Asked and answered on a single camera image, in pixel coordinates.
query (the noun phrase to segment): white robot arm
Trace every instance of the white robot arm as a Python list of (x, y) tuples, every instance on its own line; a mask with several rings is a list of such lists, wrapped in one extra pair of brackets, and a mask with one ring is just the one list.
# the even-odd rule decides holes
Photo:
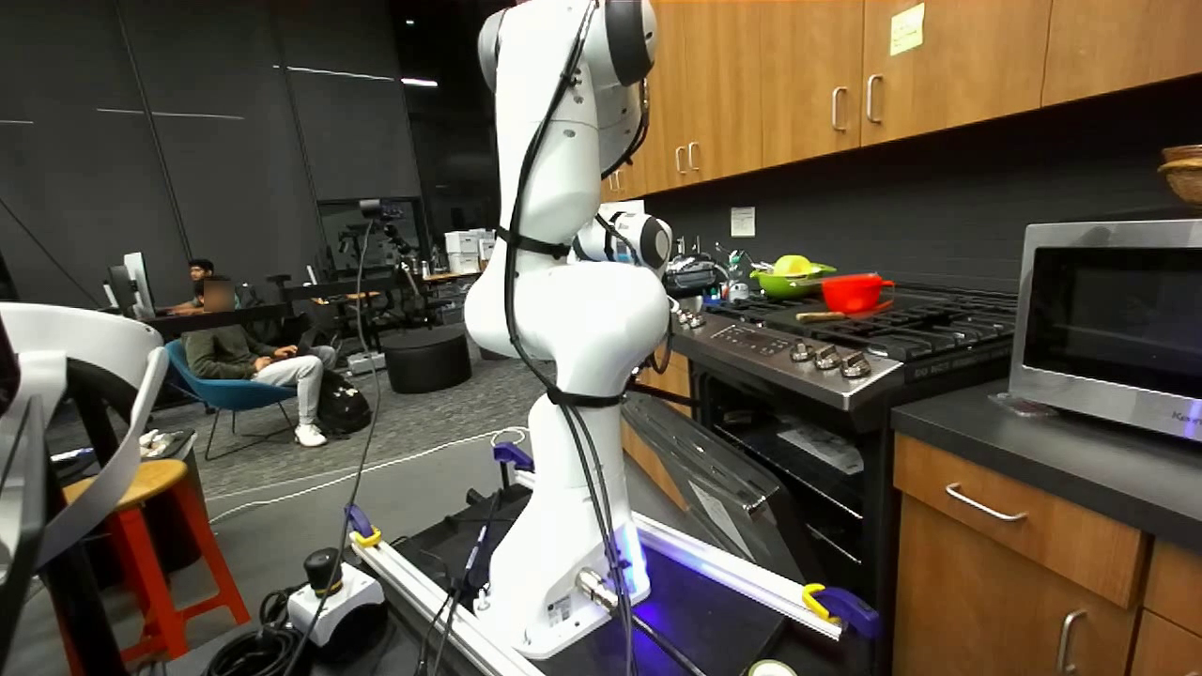
[(576, 256), (660, 270), (672, 259), (672, 224), (634, 210), (597, 214), (576, 238)]
[[(534, 491), (491, 552), (476, 618), (543, 662), (609, 618), (583, 579), (647, 598), (620, 394), (667, 339), (669, 295), (650, 265), (604, 263), (595, 219), (600, 178), (647, 125), (640, 84), (655, 62), (655, 11), (650, 0), (528, 0), (496, 11), (476, 45), (496, 94), (503, 241), (466, 295), (466, 325), (538, 374), (556, 363), (530, 409)], [(644, 243), (647, 224), (620, 219), (614, 234)]]

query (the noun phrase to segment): yellow fruit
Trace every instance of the yellow fruit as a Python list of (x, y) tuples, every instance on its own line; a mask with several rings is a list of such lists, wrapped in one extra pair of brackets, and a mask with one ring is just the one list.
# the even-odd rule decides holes
[(813, 263), (807, 256), (783, 256), (774, 263), (774, 275), (819, 275), (819, 270), (828, 270), (828, 265)]

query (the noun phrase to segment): microwave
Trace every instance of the microwave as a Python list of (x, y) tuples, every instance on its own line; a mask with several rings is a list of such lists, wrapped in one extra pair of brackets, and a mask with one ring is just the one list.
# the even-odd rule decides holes
[(1200, 442), (1202, 219), (1028, 224), (1008, 394)]

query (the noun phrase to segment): dark wall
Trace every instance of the dark wall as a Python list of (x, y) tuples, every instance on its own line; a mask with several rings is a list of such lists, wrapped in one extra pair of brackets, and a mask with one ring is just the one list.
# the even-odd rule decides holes
[(315, 199), (420, 195), (386, 0), (275, 0), (272, 11), (290, 62), (347, 70), (290, 76)]
[(31, 299), (101, 299), (126, 248), (185, 294), (187, 243), (161, 180), (119, 32), (101, 0), (8, 0), (0, 11), (0, 256)]
[(4, 0), (0, 256), (19, 295), (101, 303), (128, 248), (157, 303), (187, 294), (187, 256), (302, 276), (322, 263), (322, 195), (416, 195), (404, 85), (286, 79), (302, 60), (395, 76), (386, 0)]
[[(1202, 138), (1200, 107), (1190, 79), (727, 180), (658, 210), (688, 248), (807, 250), (843, 270), (1015, 294), (1028, 223), (1177, 210), (1156, 163), (1165, 141)], [(731, 241), (731, 208), (754, 208), (754, 241)]]

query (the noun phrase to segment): wooden cabinet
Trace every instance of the wooden cabinet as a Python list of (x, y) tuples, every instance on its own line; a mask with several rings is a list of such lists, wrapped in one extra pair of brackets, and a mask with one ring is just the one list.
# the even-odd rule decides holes
[[(644, 368), (640, 384), (692, 399), (692, 363), (683, 352), (658, 352), (658, 362), (667, 362), (667, 370)], [(669, 464), (660, 462), (660, 455), (630, 429), (623, 423), (623, 450), (628, 458), (667, 491), (667, 501), (675, 512), (688, 512), (688, 501), (679, 491), (679, 486), (672, 481)]]
[(1202, 635), (1180, 622), (1142, 613), (1130, 676), (1200, 676), (1202, 673)]
[(1152, 549), (1147, 613), (1139, 618), (1135, 676), (1202, 673), (1202, 552), (1162, 541)]
[(1202, 70), (1200, 0), (1051, 0), (1044, 102)]
[(1200, 0), (658, 0), (655, 11), (655, 125), (609, 199), (1202, 70)]
[(1044, 102), (1051, 0), (928, 0), (921, 45), (897, 51), (897, 11), (916, 0), (863, 0), (863, 141), (886, 141)]
[(1142, 533), (897, 434), (895, 673), (1129, 673)]
[(786, 166), (859, 141), (863, 11), (859, 0), (754, 0), (748, 90), (761, 166)]

